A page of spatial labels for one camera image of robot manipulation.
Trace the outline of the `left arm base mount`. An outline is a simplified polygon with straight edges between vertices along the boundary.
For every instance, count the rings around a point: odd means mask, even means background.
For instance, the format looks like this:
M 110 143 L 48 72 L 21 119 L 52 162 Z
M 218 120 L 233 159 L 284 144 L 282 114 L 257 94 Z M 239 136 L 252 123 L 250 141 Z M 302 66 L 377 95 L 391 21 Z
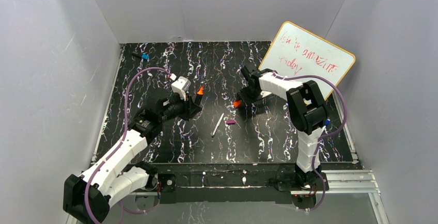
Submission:
M 156 174 L 146 186 L 135 192 L 135 204 L 141 213 L 148 213 L 156 209 L 165 193 L 172 193 L 176 189 L 174 174 Z

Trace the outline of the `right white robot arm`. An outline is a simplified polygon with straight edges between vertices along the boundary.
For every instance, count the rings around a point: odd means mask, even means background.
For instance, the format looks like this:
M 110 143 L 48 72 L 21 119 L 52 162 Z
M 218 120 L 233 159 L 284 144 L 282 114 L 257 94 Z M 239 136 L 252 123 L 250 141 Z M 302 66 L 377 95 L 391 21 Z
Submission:
M 296 176 L 303 182 L 320 173 L 316 150 L 329 117 L 324 97 L 315 81 L 286 79 L 271 69 L 259 70 L 253 65 L 240 69 L 246 87 L 236 94 L 235 108 L 250 106 L 275 95 L 288 104 L 290 120 L 298 131 L 299 152 L 295 163 Z

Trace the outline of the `orange highlighter cap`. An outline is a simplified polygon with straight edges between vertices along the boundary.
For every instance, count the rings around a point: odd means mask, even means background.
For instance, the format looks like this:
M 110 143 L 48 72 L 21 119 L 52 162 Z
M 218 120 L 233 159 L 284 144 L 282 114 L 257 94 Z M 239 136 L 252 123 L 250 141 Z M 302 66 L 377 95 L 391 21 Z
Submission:
M 242 101 L 241 101 L 241 100 L 234 101 L 234 102 L 233 102 L 233 107 L 234 107 L 234 108 L 240 108 L 240 107 L 241 107 L 241 104 L 242 104 Z

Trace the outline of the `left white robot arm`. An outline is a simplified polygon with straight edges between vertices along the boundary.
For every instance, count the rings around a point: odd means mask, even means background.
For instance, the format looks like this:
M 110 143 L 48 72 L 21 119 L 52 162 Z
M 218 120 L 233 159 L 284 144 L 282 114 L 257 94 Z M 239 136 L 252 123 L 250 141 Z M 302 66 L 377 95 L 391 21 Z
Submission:
M 63 210 L 82 223 L 102 223 L 111 207 L 142 187 L 158 185 L 157 169 L 139 162 L 124 172 L 129 162 L 162 132 L 163 124 L 175 118 L 188 121 L 202 110 L 203 93 L 181 99 L 178 93 L 150 99 L 128 124 L 126 134 L 81 175 L 64 183 Z

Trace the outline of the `orange black highlighter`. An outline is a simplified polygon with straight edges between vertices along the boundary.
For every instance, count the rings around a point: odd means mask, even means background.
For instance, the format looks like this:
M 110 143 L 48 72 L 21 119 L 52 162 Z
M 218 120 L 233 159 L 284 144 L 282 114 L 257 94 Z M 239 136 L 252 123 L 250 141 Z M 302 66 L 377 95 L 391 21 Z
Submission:
M 204 96 L 204 88 L 200 87 L 200 89 L 196 92 L 196 97 L 194 103 L 198 106 L 200 106 L 202 97 Z

